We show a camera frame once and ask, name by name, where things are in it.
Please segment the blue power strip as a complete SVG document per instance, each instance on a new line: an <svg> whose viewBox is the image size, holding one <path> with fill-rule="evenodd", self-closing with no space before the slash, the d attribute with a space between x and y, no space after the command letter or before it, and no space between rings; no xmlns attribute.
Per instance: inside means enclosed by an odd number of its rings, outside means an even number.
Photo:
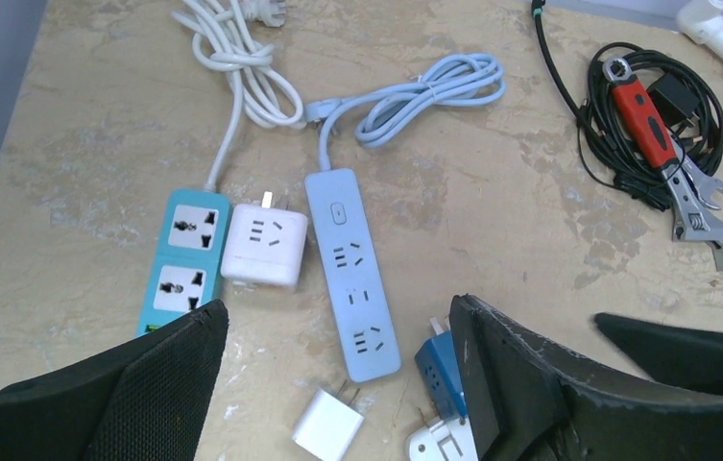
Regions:
<svg viewBox="0 0 723 461"><path fill-rule="evenodd" d="M349 378L394 374L401 356L357 178L342 168L304 185Z"/></svg>

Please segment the white grey adapter block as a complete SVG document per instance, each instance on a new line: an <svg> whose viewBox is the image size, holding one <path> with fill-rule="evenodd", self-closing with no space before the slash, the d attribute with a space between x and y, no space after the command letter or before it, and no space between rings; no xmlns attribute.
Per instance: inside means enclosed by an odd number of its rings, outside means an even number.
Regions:
<svg viewBox="0 0 723 461"><path fill-rule="evenodd" d="M437 413L428 415L418 408L422 427L405 442L411 461L477 461L468 411L442 418Z"/></svg>

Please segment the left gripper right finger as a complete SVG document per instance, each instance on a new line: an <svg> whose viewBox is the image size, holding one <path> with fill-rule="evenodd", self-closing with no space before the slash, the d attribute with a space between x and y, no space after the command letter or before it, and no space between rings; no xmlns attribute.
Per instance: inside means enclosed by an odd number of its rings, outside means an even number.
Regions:
<svg viewBox="0 0 723 461"><path fill-rule="evenodd" d="M620 372L473 295L450 325L482 460L723 460L723 396Z"/></svg>

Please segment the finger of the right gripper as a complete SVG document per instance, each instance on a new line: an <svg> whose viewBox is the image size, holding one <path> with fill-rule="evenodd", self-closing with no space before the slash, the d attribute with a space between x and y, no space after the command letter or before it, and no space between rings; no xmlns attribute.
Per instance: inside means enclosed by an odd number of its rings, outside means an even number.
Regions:
<svg viewBox="0 0 723 461"><path fill-rule="evenodd" d="M655 381L723 396L723 332L677 328L611 313L593 323Z"/></svg>

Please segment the white charger plug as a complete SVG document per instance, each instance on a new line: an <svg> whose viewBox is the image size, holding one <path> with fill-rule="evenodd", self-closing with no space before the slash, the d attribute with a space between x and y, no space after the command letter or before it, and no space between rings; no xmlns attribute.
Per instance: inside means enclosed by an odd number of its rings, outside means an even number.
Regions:
<svg viewBox="0 0 723 461"><path fill-rule="evenodd" d="M319 388L294 427L292 440L319 460L342 460L364 422L353 406L360 389L348 401L341 399L348 383L336 393Z"/></svg>

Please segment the white plug adapter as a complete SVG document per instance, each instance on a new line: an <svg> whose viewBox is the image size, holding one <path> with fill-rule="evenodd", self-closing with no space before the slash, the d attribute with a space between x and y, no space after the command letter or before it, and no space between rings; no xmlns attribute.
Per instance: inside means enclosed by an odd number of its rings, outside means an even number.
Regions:
<svg viewBox="0 0 723 461"><path fill-rule="evenodd" d="M308 218L274 206L266 191L257 205L234 207L220 274L234 283L264 284L291 291L298 286Z"/></svg>

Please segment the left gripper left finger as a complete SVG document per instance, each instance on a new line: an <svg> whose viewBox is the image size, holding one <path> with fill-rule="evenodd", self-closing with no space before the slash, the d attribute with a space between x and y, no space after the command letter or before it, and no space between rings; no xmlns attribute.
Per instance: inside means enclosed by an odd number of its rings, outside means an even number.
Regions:
<svg viewBox="0 0 723 461"><path fill-rule="evenodd" d="M192 460L226 346L215 300L0 390L0 460Z"/></svg>

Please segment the dark blue cube socket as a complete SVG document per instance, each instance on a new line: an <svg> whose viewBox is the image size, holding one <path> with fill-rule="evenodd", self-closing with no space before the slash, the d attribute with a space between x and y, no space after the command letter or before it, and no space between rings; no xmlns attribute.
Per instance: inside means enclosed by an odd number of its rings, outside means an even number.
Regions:
<svg viewBox="0 0 723 461"><path fill-rule="evenodd" d="M429 319L433 334L415 354L423 384L443 420L466 418L468 409L449 323Z"/></svg>

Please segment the teal power strip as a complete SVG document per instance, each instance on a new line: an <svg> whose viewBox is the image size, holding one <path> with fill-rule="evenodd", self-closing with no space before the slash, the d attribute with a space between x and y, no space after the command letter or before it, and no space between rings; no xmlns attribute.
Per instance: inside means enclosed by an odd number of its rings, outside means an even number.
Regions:
<svg viewBox="0 0 723 461"><path fill-rule="evenodd" d="M217 299L232 206L214 192L182 188L167 200L136 335Z"/></svg>

